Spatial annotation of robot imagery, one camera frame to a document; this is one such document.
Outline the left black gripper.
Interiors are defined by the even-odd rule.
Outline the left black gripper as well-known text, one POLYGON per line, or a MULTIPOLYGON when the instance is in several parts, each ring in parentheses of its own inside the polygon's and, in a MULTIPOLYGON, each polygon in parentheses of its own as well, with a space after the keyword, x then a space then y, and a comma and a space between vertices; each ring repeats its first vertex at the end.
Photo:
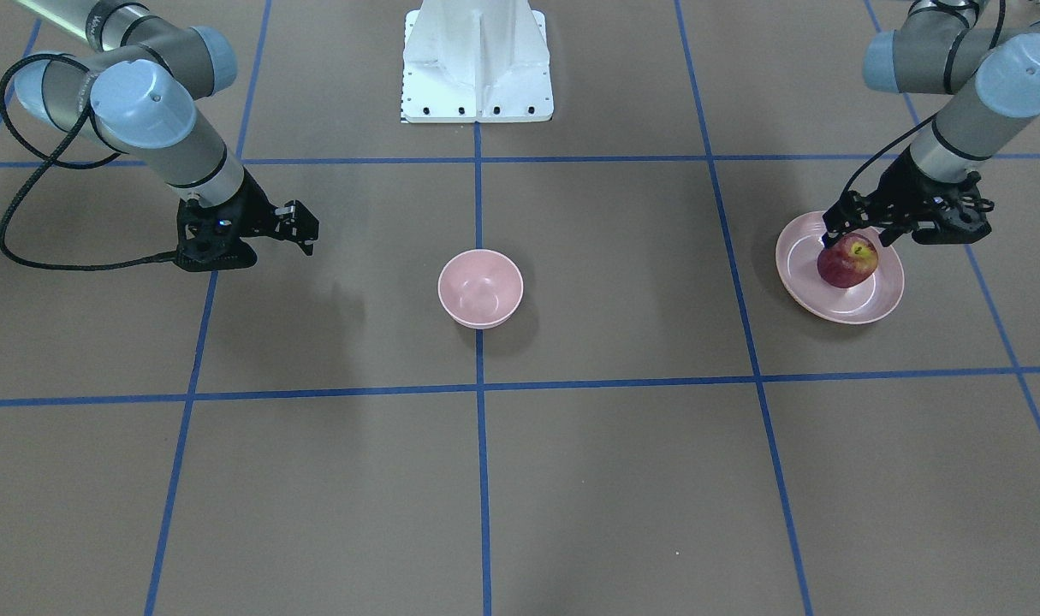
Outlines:
POLYGON ((880 176, 878 187, 868 195, 841 195, 822 215, 825 250, 846 235, 865 227, 878 229, 879 243, 888 248, 916 227, 916 216, 933 198, 958 198, 978 194, 980 172, 963 168, 957 179, 931 178, 910 153, 903 153, 880 176))

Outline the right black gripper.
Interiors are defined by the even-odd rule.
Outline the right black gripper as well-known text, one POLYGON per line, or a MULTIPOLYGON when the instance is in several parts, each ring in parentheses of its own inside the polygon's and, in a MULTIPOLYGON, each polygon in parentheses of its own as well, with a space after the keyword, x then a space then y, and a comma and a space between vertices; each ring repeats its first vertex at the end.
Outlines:
POLYGON ((305 256, 315 253, 319 222, 300 200, 276 206, 249 172, 229 200, 211 207, 180 200, 176 212, 175 265, 187 272, 249 270, 258 256, 246 238, 293 242, 305 256))

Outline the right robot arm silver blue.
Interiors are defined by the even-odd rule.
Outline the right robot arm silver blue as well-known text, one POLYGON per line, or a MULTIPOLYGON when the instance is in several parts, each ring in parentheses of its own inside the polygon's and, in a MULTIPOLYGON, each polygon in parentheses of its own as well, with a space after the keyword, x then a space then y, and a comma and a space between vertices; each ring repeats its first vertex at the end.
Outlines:
POLYGON ((178 198, 175 249, 104 270, 172 263, 187 272, 245 270, 258 260, 249 240, 296 243, 311 256, 319 222, 298 200, 277 206, 241 158, 199 112, 198 100, 237 78, 229 40, 210 27, 176 27, 141 1, 26 1, 23 8, 84 38, 90 56, 34 52, 0 79, 0 117, 40 166, 19 188, 0 222, 0 251, 27 268, 7 243, 23 199, 47 170, 66 163, 78 138, 108 149, 109 160, 132 156, 178 198))

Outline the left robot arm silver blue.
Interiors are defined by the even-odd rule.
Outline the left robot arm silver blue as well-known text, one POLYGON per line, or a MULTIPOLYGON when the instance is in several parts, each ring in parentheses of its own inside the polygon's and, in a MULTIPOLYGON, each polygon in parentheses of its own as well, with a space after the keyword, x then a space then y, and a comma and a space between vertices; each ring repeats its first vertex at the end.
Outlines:
POLYGON ((851 187, 823 214, 822 242, 876 228, 890 246, 974 243, 990 233, 993 203, 978 190, 980 166, 1040 116, 1040 19, 981 30, 983 1, 916 1, 899 30, 865 51, 865 85, 948 101, 904 135, 906 148, 875 191, 851 187))

